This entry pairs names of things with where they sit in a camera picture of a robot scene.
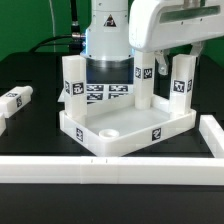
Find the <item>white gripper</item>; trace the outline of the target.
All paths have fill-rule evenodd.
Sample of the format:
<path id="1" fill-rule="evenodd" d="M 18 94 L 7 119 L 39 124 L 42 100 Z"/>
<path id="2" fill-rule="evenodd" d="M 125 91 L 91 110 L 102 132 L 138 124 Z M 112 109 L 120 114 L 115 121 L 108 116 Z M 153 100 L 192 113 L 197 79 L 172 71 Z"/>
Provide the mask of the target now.
<path id="1" fill-rule="evenodd" d="M 224 0 L 134 0 L 131 5 L 129 43 L 141 52 L 156 51 L 160 75 L 168 74 L 169 48 L 192 43 L 190 54 L 199 57 L 204 40 L 221 36 Z"/>

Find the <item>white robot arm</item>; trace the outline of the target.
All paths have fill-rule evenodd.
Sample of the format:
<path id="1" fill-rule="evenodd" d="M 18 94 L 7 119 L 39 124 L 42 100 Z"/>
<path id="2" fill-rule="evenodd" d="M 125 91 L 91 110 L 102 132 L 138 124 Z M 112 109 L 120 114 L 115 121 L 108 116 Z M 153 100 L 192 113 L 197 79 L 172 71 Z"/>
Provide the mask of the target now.
<path id="1" fill-rule="evenodd" d="M 154 52 L 159 73 L 168 73 L 171 48 L 224 36 L 224 0 L 91 0 L 91 23 L 82 55 L 101 67 L 122 63 L 135 50 Z"/>

